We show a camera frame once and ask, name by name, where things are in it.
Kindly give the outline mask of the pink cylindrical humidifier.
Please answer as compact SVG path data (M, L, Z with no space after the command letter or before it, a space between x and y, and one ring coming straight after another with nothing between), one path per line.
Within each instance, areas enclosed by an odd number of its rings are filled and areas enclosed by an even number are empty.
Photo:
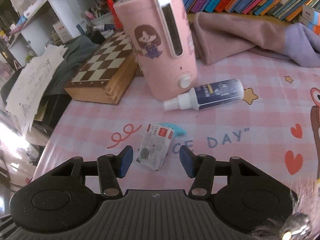
M197 64L183 0L119 0L115 12L146 82L161 101L197 83Z

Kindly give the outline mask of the white paper sheets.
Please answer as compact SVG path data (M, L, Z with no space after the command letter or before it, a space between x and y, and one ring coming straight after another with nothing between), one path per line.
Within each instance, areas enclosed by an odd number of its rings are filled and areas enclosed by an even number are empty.
M67 50L65 46L50 44L42 56L33 58L22 69L13 85L6 110L21 135L26 136L31 130L42 96Z

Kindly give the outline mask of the white shelf unit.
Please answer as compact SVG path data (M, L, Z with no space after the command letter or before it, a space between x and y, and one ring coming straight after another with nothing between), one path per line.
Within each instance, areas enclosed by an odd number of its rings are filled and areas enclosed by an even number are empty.
M54 25L62 25L68 38L80 36L77 25L86 18L85 11L98 5L98 0L39 0L40 3L14 35L8 50L15 60L25 65L29 51L37 56L44 53L45 45L52 39Z

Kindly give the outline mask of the pink checkered tablecloth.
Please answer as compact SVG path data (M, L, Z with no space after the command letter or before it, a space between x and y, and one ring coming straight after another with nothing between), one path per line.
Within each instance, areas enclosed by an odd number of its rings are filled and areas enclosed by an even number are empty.
M172 140L159 171L133 162L124 179L127 189L185 189L192 184L179 160L179 149L219 161L239 156L290 188L302 178L316 178L317 150L311 128L310 91L319 87L319 68L244 52L211 66L198 65L199 83L238 79L244 100L196 111L166 112L143 77L136 77L116 106L72 101L57 124L34 177L81 156L92 161L118 154L131 145L138 151L150 123L185 129Z

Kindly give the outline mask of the small white red packet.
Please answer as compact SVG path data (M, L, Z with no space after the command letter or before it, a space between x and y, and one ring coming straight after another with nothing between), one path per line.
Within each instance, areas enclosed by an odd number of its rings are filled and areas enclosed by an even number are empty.
M148 124L136 162L158 171L163 165L173 136L174 130L168 126Z

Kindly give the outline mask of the white blue spray bottle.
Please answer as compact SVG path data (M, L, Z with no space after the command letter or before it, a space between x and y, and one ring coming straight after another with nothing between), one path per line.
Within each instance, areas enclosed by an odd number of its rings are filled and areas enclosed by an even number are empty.
M165 111L194 109L202 110L244 98L244 87L238 79L224 80L194 87L187 93L164 102Z

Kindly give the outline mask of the teal plastic piece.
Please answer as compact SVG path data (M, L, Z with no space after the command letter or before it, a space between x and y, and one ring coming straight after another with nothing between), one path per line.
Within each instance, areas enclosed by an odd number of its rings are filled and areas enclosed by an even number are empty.
M172 139L174 137L180 137L186 135L185 129L176 124L171 123L156 123L158 126L157 135L164 138Z

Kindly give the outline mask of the pink purple cloth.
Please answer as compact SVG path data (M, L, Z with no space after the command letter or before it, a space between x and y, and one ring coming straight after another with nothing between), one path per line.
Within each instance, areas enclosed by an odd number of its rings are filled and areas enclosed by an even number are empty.
M237 14L198 12L190 23L195 54L206 65L231 55L253 53L319 67L319 35L301 23Z

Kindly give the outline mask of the orange white boxes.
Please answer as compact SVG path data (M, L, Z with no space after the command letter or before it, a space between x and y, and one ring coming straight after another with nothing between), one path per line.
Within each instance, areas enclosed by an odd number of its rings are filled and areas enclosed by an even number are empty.
M298 22L305 25L317 35L320 34L320 13L319 10L307 5L303 5L302 14Z

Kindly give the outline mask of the wooden chess board box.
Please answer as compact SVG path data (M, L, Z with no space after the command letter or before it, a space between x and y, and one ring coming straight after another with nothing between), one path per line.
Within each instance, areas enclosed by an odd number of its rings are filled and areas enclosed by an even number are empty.
M116 31L78 69L65 91L77 101L117 105L137 69L127 36L123 31Z

